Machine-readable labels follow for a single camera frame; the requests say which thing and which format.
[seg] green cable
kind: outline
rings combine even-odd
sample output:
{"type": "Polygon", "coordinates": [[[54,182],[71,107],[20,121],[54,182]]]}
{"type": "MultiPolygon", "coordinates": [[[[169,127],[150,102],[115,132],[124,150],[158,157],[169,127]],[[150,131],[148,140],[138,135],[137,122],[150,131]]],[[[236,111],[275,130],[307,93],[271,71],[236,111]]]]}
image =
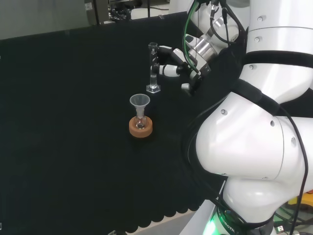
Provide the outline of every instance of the green cable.
{"type": "Polygon", "coordinates": [[[188,15],[188,18],[187,18],[187,21],[186,21],[186,25],[185,25],[185,30],[184,30],[184,52],[185,52],[185,55],[186,55],[186,58],[188,60],[188,63],[190,65],[190,67],[193,69],[193,70],[197,70],[197,68],[193,65],[191,59],[189,58],[189,54],[187,52],[187,49],[186,49],[186,32],[187,32],[187,27],[188,27],[188,24],[189,24],[189,21],[190,21],[190,18],[192,16],[192,14],[194,13],[195,9],[197,7],[197,4],[196,4],[196,1],[194,2],[193,6],[192,6],[192,9],[190,11],[190,14],[188,15]]]}

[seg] lab equipment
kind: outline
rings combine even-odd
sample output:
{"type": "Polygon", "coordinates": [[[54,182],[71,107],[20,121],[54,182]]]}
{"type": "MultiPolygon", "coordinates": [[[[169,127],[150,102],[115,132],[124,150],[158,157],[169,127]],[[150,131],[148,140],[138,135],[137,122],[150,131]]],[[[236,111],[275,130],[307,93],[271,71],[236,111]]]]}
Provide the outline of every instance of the lab equipment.
{"type": "Polygon", "coordinates": [[[130,103],[136,108],[137,115],[129,122],[130,133],[138,138],[145,138],[152,133],[152,121],[144,115],[145,107],[150,103],[146,94],[135,94],[130,103]]]}
{"type": "Polygon", "coordinates": [[[147,92],[157,93],[161,91],[160,85],[157,84],[157,72],[153,69],[154,64],[157,63],[157,43],[149,44],[150,53],[150,84],[147,85],[147,92]]]}

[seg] yellow object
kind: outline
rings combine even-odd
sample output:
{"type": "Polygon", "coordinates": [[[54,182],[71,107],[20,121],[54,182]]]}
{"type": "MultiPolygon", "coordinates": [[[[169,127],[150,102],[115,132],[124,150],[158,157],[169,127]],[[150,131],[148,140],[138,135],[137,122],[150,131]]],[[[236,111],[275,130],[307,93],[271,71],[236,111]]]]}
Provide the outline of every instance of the yellow object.
{"type": "MultiPolygon", "coordinates": [[[[297,197],[291,199],[288,201],[288,205],[295,205],[297,204],[297,197]]],[[[308,206],[311,206],[313,207],[313,194],[312,193],[304,193],[303,196],[302,196],[302,200],[301,200],[301,204],[305,204],[305,205],[308,205],[308,206]]]]}

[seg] green light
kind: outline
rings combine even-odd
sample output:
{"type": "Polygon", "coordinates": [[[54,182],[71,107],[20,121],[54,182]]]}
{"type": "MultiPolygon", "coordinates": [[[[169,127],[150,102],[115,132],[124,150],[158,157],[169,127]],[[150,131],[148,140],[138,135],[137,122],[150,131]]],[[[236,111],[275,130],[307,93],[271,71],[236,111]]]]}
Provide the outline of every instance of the green light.
{"type": "Polygon", "coordinates": [[[214,231],[215,231],[216,227],[214,224],[213,219],[211,219],[205,226],[205,229],[203,231],[202,235],[213,235],[214,231]]]}

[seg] black tablecloth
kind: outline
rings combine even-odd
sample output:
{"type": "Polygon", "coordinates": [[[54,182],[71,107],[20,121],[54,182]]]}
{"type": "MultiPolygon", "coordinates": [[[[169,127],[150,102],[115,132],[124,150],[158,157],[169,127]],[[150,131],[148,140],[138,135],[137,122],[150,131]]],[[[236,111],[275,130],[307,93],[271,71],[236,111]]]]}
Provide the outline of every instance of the black tablecloth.
{"type": "MultiPolygon", "coordinates": [[[[199,207],[205,196],[182,171],[180,135],[228,93],[241,71],[240,47],[212,63],[193,98],[180,90],[186,78],[160,78],[161,92],[149,94],[145,112],[153,134],[138,140],[128,131],[135,115],[129,98],[146,93],[149,83],[148,43],[181,48],[185,19],[175,14],[0,42],[5,234],[133,232],[199,207]]],[[[298,103],[287,108],[313,115],[298,103]]],[[[208,175],[216,190],[222,180],[208,175]]]]}

